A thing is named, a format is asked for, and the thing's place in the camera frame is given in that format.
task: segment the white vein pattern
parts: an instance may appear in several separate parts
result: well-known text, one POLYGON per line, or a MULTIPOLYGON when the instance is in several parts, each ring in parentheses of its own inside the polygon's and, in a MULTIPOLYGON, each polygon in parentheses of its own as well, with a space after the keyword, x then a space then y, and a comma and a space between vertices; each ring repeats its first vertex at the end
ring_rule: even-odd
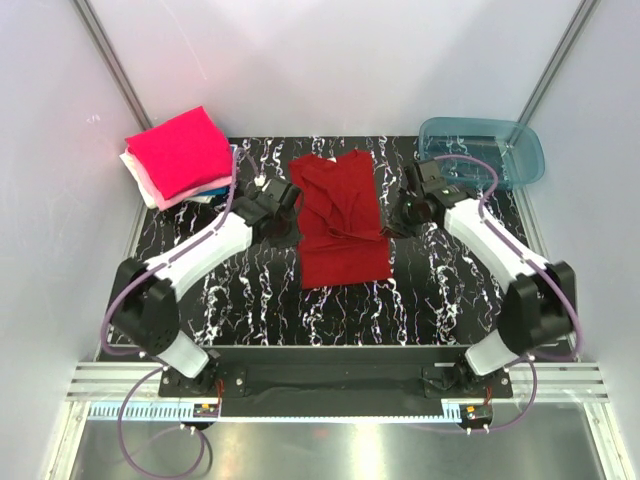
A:
MULTIPOLYGON (((371 152, 381 215, 393 207, 402 168, 419 158, 415 137, 244 138, 261 172, 288 178, 287 163, 314 153, 335 158, 354 148, 371 152)), ((465 152, 464 139, 447 142, 465 152)), ((244 159, 241 187, 251 179, 244 159)), ((513 196, 499 192, 491 212, 524 239, 513 196)), ((185 203, 150 211, 137 258, 157 255, 206 226, 223 205, 185 203)), ((500 289, 486 268, 460 242, 427 225, 420 236, 391 242, 393 278, 361 285, 301 290, 295 248, 252 247, 217 267, 182 299, 184 330, 212 345, 429 345, 474 343, 493 328, 500 289)), ((126 343, 115 335, 114 343, 126 343)))

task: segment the folded towel stack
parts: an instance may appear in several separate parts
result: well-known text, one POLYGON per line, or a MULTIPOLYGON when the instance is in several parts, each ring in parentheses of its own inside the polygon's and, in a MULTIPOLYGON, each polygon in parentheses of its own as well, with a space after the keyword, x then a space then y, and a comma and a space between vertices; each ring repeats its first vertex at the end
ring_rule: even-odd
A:
POLYGON ((120 158, 149 208, 208 203, 231 183, 231 146, 202 107, 127 138, 127 145, 120 158))

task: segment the blue plastic container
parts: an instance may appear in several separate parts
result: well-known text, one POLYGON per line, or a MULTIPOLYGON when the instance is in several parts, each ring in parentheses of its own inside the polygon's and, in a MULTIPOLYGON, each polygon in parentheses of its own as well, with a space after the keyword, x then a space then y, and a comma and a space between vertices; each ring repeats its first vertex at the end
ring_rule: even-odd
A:
MULTIPOLYGON (((456 153, 491 165, 501 190, 533 183, 544 173, 544 153, 536 133, 518 122, 481 118, 436 117, 420 127, 420 159, 456 153)), ((491 175, 464 160, 444 160, 440 171, 450 183, 487 188, 491 175)))

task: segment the white panel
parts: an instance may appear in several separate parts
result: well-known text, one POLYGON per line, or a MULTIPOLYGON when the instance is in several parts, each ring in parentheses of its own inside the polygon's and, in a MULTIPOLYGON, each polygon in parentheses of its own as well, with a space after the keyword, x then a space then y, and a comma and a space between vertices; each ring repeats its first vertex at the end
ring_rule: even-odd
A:
POLYGON ((416 135, 517 119, 578 0, 93 0, 152 120, 229 135, 416 135))
POLYGON ((34 479, 100 320, 139 194, 137 131, 70 1, 0 7, 2 478, 34 479))
MULTIPOLYGON (((617 416, 640 394, 640 8, 601 2, 532 127, 547 159, 529 189, 552 260, 576 271, 586 350, 600 364, 617 416)), ((640 430, 624 421, 640 468, 640 430)))

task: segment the purple cable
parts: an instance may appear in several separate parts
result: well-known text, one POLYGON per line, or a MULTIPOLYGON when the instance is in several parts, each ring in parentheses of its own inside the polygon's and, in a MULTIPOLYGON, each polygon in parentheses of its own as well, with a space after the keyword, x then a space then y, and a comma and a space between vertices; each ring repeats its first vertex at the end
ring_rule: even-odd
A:
MULTIPOLYGON (((529 363, 529 367, 531 367, 531 375, 533 377, 533 385, 531 386, 531 398, 529 399, 529 402, 525 405, 525 407, 522 409, 522 411, 518 414, 516 418, 514 418, 510 422, 505 423, 504 425, 498 425, 497 427, 489 428, 490 432, 504 432, 505 430, 508 430, 511 427, 515 427, 516 425, 518 425, 520 422, 522 422, 522 420, 527 415, 527 413, 529 413, 531 406, 536 401, 536 396, 538 394, 538 373, 536 372, 536 367, 533 364, 533 362, 528 361, 528 363, 529 363)), ((443 434, 450 434, 450 433, 455 433, 455 434, 462 433, 465 435, 467 434, 467 431, 465 430, 441 430, 439 428, 424 427, 422 425, 411 425, 411 426, 417 430, 424 430, 425 432, 443 433, 443 434)), ((486 432, 485 430, 471 430, 471 433, 486 434, 488 432, 486 432)))
MULTIPOLYGON (((243 152, 245 152, 245 154, 246 154, 246 150, 241 149, 241 148, 236 148, 234 153, 233 153, 233 165, 232 165, 232 170, 231 170, 231 186, 229 187, 229 196, 227 197, 227 204, 225 205, 224 211, 222 212, 222 216, 220 217, 220 221, 218 222, 217 225, 215 225, 213 227, 212 231, 208 232, 202 238, 200 238, 197 241, 193 242, 188 247, 183 248, 178 253, 176 253, 174 256, 170 257, 169 258, 169 263, 175 262, 180 257, 185 255, 187 252, 193 250, 195 247, 200 245, 206 239, 210 238, 212 235, 214 235, 220 229, 220 227, 222 227, 222 225, 226 221, 227 217, 229 216, 229 213, 231 212, 231 204, 233 203, 233 196, 235 194, 236 178, 237 178, 237 173, 238 173, 238 165, 237 165, 237 163, 238 163, 239 152, 241 150, 243 152)), ((129 355, 131 353, 130 350, 122 352, 120 350, 113 349, 108 344, 108 342, 107 342, 107 332, 109 330, 109 325, 111 323, 111 319, 113 318, 113 315, 114 315, 115 311, 122 304, 122 302, 127 297, 127 295, 129 295, 135 288, 137 288, 139 285, 141 285, 145 280, 147 280, 152 275, 154 275, 155 273, 157 273, 158 271, 160 271, 161 269, 163 269, 166 266, 167 266, 166 263, 162 263, 162 264, 157 265, 156 267, 152 268, 151 270, 145 272, 140 277, 136 278, 133 282, 131 282, 129 285, 127 285, 124 288, 124 290, 122 290, 122 292, 120 292, 120 294, 115 298, 113 303, 109 306, 109 308, 107 309, 107 313, 106 313, 106 315, 104 317, 104 320, 102 321, 102 326, 101 326, 101 329, 100 329, 100 342, 102 344, 102 348, 104 349, 104 351, 106 351, 107 353, 110 353, 111 355, 129 355)), ((204 457, 205 445, 208 443, 208 439, 204 436, 204 434, 202 432, 200 432, 199 430, 195 430, 197 432, 199 438, 200 438, 200 454, 198 455, 198 458, 196 459, 195 463, 193 464, 193 466, 191 468, 189 468, 187 471, 185 471, 184 473, 182 473, 180 475, 177 475, 177 476, 155 475, 155 474, 153 474, 151 472, 148 472, 147 470, 143 469, 142 467, 140 467, 133 460, 133 457, 131 456, 131 454, 127 451, 127 447, 126 447, 126 445, 124 443, 124 436, 122 434, 122 417, 124 415, 124 410, 125 410, 125 407, 126 407, 127 403, 129 402, 129 400, 131 399, 131 397, 133 396, 135 391, 140 387, 140 385, 142 385, 150 377, 152 377, 153 375, 155 375, 157 373, 160 373, 161 371, 162 371, 162 367, 157 368, 154 371, 152 371, 151 373, 149 373, 149 374, 145 375, 144 377, 142 377, 138 381, 138 383, 136 383, 133 386, 133 388, 129 391, 129 393, 125 397, 124 401, 122 402, 122 406, 120 407, 120 413, 118 414, 118 420, 116 422, 117 429, 118 429, 118 443, 120 444, 120 450, 122 451, 122 455, 124 456, 125 461, 131 466, 131 468, 133 468, 140 475, 144 475, 144 476, 146 476, 148 478, 152 478, 152 479, 175 479, 175 480, 181 480, 181 479, 187 478, 189 475, 191 475, 196 470, 196 468, 198 468, 200 463, 202 462, 202 458, 204 457)), ((160 432, 158 435, 155 435, 152 438, 151 442, 153 442, 157 438, 165 435, 166 433, 168 433, 168 432, 170 432, 172 430, 177 430, 179 428, 180 427, 175 427, 173 429, 164 430, 163 432, 160 432)))
MULTIPOLYGON (((240 153, 239 153, 240 151, 243 151, 243 152, 245 152, 246 155, 248 155, 244 148, 236 148, 235 151, 233 152, 233 164, 232 164, 232 168, 231 168, 231 185, 229 187, 229 196, 227 197, 227 204, 224 207, 224 211, 222 212, 222 217, 220 218, 220 221, 218 222, 218 224, 215 227, 213 227, 212 231, 210 231, 207 234, 203 235, 202 238, 199 238, 197 241, 193 242, 188 247, 183 248, 182 250, 180 250, 178 253, 176 253, 173 257, 171 257, 169 259, 169 262, 175 262, 176 260, 178 260, 180 257, 185 255, 186 253, 188 253, 191 250, 193 250, 194 248, 196 248, 202 242, 204 242, 205 240, 210 238, 212 235, 214 235, 220 229, 220 227, 222 227, 222 225, 224 224, 225 220, 229 216, 229 213, 231 212, 231 204, 233 203, 233 196, 235 195, 235 191, 236 191, 236 177, 237 177, 237 174, 238 174, 238 165, 237 164, 238 164, 238 157, 240 155, 240 153)), ((124 355, 131 355, 132 353, 139 353, 139 352, 142 351, 139 348, 133 349, 133 351, 132 351, 131 349, 128 349, 128 348, 124 349, 124 350, 118 350, 118 349, 115 349, 115 348, 111 347, 111 345, 109 345, 109 342, 107 340, 107 334, 109 332, 109 325, 111 324, 111 319, 113 318, 113 315, 115 314, 115 312, 118 309, 118 307, 120 307, 120 305, 122 305, 122 302, 127 297, 127 295, 129 295, 133 290, 135 290, 137 287, 142 285, 151 276, 155 275, 157 272, 159 272, 160 270, 162 270, 166 266, 167 266, 166 263, 161 263, 160 265, 156 265, 151 270, 148 270, 145 273, 143 273, 142 275, 140 275, 133 282, 131 282, 129 285, 127 285, 124 288, 124 290, 122 290, 122 292, 120 292, 118 294, 118 296, 115 298, 113 303, 109 306, 109 308, 107 309, 107 313, 105 314, 104 319, 102 320, 102 326, 100 327, 100 344, 102 346, 102 349, 105 352, 107 352, 110 355, 114 355, 114 356, 124 356, 124 355)))
POLYGON ((569 301, 567 296, 560 289, 560 287, 556 285, 556 283, 551 279, 551 277, 549 277, 547 272, 545 272, 542 268, 536 265, 535 262, 526 259, 524 256, 524 253, 517 247, 517 245, 515 245, 511 240, 509 240, 500 231, 500 229, 498 229, 495 225, 493 225, 491 222, 485 219, 484 205, 487 203, 491 195, 493 195, 493 192, 495 192, 496 188, 498 188, 498 183, 499 183, 498 174, 486 162, 483 162, 482 160, 478 160, 477 158, 474 158, 474 157, 468 157, 466 155, 458 155, 458 154, 440 155, 438 157, 434 157, 434 160, 442 161, 442 160, 447 160, 452 158, 465 160, 465 161, 480 165, 484 167, 491 174, 491 177, 493 178, 493 183, 487 189, 487 191, 484 192, 478 204, 478 214, 480 215, 480 218, 484 221, 484 224, 487 226, 487 228, 489 228, 489 230, 491 230, 493 234, 502 241, 502 243, 504 243, 507 247, 509 247, 509 249, 513 253, 515 253, 518 257, 520 257, 520 259, 525 264, 527 264, 529 267, 533 269, 533 271, 535 271, 538 275, 540 275, 540 278, 542 278, 542 280, 544 280, 545 283, 549 285, 551 290, 553 290, 553 293, 556 294, 556 296, 562 303, 562 306, 567 311, 569 318, 571 319, 571 323, 573 324, 573 330, 576 332, 576 344, 574 346, 573 351, 569 355, 553 355, 550 353, 544 353, 544 352, 538 352, 538 351, 534 352, 534 354, 540 358, 544 358, 547 360, 554 360, 558 362, 567 362, 567 361, 574 360, 576 355, 580 353, 580 350, 582 349, 582 342, 583 342, 582 326, 580 325, 580 320, 578 319, 578 314, 576 313, 575 308, 573 308, 573 305, 571 305, 571 302, 569 301))
POLYGON ((196 461, 194 462, 194 464, 184 473, 181 473, 179 475, 156 475, 142 468, 140 465, 138 465, 135 462, 131 454, 127 451, 127 446, 124 443, 124 435, 122 434, 122 417, 124 416, 124 411, 127 406, 127 403, 129 403, 129 400, 131 400, 131 397, 133 396, 135 391, 138 388, 140 388, 140 385, 142 385, 144 382, 146 382, 149 378, 153 377, 154 375, 162 372, 162 369, 163 367, 159 367, 153 370, 151 373, 146 374, 144 377, 138 380, 138 383, 136 383, 133 386, 133 388, 129 391, 129 393, 127 393, 127 396, 124 397, 124 401, 122 402, 122 406, 120 407, 120 412, 118 412, 118 420, 116 422, 116 427, 118 429, 118 443, 120 444, 120 451, 122 452, 122 455, 124 456, 125 461, 129 464, 131 468, 133 468, 140 475, 143 475, 148 478, 152 478, 154 480, 165 480, 165 479, 182 480, 187 478, 193 472, 195 472, 196 469, 200 466, 202 459, 204 458, 205 445, 208 440, 200 430, 198 429, 193 430, 195 433, 197 433, 198 438, 200 438, 200 453, 198 454, 198 457, 196 458, 196 461))

